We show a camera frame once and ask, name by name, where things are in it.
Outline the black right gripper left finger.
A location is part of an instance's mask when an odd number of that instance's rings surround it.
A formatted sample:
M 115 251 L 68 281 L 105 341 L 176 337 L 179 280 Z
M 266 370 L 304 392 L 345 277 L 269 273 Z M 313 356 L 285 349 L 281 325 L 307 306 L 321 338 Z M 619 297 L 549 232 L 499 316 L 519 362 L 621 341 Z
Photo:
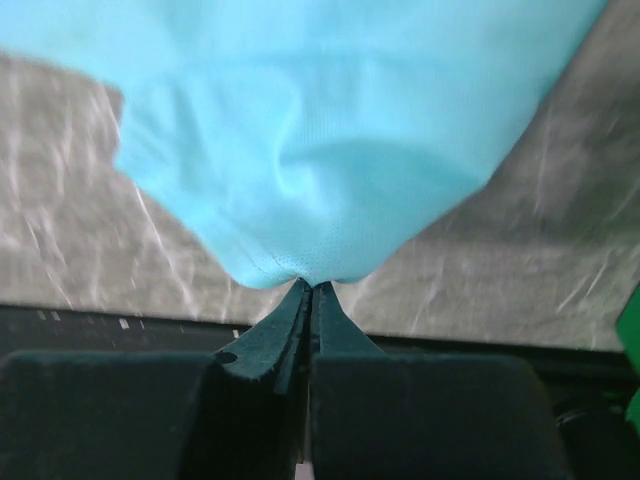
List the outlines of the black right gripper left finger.
M 5 479 L 290 479 L 310 288 L 216 323 L 5 306 Z

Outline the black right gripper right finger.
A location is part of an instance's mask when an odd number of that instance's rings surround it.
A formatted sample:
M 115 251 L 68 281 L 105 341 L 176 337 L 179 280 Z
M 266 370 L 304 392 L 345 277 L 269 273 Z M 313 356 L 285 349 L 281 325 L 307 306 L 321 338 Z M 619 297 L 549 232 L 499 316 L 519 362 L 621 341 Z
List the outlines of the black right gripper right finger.
M 310 425 L 318 479 L 569 479 L 541 381 L 504 355 L 328 351 L 318 327 L 350 320 L 312 294 Z

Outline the teal t-shirt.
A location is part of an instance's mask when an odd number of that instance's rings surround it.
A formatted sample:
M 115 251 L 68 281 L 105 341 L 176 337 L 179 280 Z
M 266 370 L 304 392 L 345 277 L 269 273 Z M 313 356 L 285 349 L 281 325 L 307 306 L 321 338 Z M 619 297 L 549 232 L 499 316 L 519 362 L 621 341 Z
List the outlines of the teal t-shirt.
M 353 282 L 481 189 L 601 1 L 5 1 L 124 96 L 117 168 L 238 283 Z

